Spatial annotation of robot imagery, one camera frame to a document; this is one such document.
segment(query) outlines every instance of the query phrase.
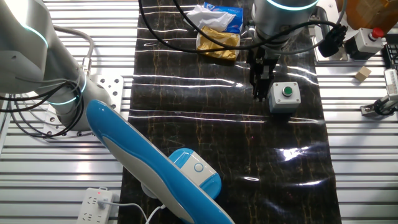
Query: mounting plate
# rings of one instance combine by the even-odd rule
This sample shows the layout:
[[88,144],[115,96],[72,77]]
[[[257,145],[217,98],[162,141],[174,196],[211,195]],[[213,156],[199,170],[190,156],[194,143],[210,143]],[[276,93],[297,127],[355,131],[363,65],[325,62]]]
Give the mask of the mounting plate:
[[[123,97],[123,86],[124,80],[120,75],[90,75],[90,78],[93,82],[101,85],[111,97],[111,106],[112,108],[120,113],[121,111],[121,103]],[[49,105],[47,115],[45,117],[45,121],[53,124],[60,124],[60,120],[57,116],[55,116],[55,109]],[[44,133],[58,133],[63,130],[65,127],[63,125],[53,126],[49,124],[44,124]],[[48,142],[59,142],[59,141],[84,141],[84,142],[92,142],[98,141],[97,137],[93,135],[92,131],[69,131],[66,133],[66,136],[59,136],[52,139],[45,139]]]

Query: blue light ring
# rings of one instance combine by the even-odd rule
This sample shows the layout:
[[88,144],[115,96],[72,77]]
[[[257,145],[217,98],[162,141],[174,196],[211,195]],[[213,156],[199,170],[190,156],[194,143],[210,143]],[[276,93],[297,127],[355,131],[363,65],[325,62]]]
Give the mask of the blue light ring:
[[316,5],[318,3],[319,0],[316,0],[314,3],[309,4],[307,6],[302,6],[302,7],[292,7],[292,6],[284,6],[281,5],[279,3],[274,2],[273,0],[267,0],[267,2],[269,2],[270,4],[272,4],[275,7],[278,7],[280,9],[285,9],[285,10],[289,10],[289,11],[301,11],[301,10],[305,10],[305,9],[309,9],[312,6]]
[[44,36],[41,33],[39,33],[37,30],[31,28],[30,26],[27,26],[27,25],[24,25],[24,24],[21,24],[21,25],[25,29],[30,30],[33,33],[35,33],[36,35],[38,35],[44,41],[44,43],[46,44],[47,48],[49,47],[49,43],[47,42],[47,40],[44,38]]
[[[81,94],[83,94],[84,90],[86,89],[86,85],[87,85],[87,77],[85,75],[85,84],[83,85],[83,88],[81,89]],[[65,104],[75,101],[75,99],[77,99],[77,97],[74,97],[73,99],[63,102],[63,103],[51,103],[51,102],[49,102],[49,103],[52,105],[65,105]]]

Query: table surface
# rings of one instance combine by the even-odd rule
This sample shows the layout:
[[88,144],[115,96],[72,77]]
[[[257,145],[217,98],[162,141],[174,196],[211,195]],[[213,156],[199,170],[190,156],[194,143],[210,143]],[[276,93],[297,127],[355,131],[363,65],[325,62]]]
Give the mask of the table surface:
[[[182,6],[195,3],[184,1]],[[223,4],[243,8],[244,21],[250,20],[252,1]],[[153,29],[164,30],[158,34],[170,44],[193,48],[196,33],[181,17],[159,17],[162,7],[171,5],[168,0],[146,0],[148,21]],[[206,160],[221,176],[216,202],[236,223],[340,221],[319,87],[312,75],[313,52],[280,59],[274,81],[297,82],[302,103],[294,114],[276,116],[270,114],[267,100],[253,100],[246,51],[235,64],[220,65],[212,58],[154,43],[142,20],[138,27],[129,115],[135,128],[166,156],[187,147]],[[241,38],[241,45],[251,43],[247,34]],[[311,44],[308,31],[303,31],[289,49]],[[140,202],[144,210],[159,206],[129,172],[123,178],[122,203]],[[140,217],[139,212],[119,210],[121,224]],[[182,222],[159,212],[152,223]]]
[[[117,73],[124,77],[122,115],[127,118],[135,78],[137,2],[44,2],[54,24],[94,37],[94,74]],[[88,43],[58,34],[81,63]],[[321,93],[343,224],[392,224],[397,222],[398,209],[398,119],[391,116],[375,121],[361,117],[360,105],[386,94],[380,55],[365,65],[372,74],[362,84],[353,80],[360,64],[316,64],[314,75]],[[36,114],[45,117],[43,110]],[[35,121],[29,114],[26,117]],[[22,134],[14,123],[7,125],[7,131],[0,136],[0,223],[75,223],[87,187],[105,186],[115,195],[120,194],[122,167],[99,142],[51,144]],[[117,210],[113,210],[110,223],[116,222],[116,217]]]

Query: power strip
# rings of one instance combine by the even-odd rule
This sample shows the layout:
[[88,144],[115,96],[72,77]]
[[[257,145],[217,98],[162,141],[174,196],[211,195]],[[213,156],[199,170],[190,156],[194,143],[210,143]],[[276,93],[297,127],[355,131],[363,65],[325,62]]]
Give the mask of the power strip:
[[98,205],[99,200],[113,201],[113,194],[108,190],[92,189],[86,190],[85,199],[80,208],[80,214],[76,224],[107,224],[111,205]]

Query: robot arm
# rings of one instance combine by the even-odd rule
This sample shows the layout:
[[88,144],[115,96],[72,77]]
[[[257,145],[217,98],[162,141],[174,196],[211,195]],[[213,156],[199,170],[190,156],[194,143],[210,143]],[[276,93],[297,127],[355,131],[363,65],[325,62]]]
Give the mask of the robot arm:
[[[85,75],[56,35],[49,10],[41,0],[0,0],[0,21],[0,93],[35,91],[40,95],[54,88],[42,85],[64,79],[78,84],[85,108],[93,99],[110,104],[106,90]],[[48,99],[58,114],[65,114],[59,116],[62,123],[73,121],[75,115],[68,112],[76,107],[75,99],[67,86]],[[90,130],[85,113],[72,130]]]

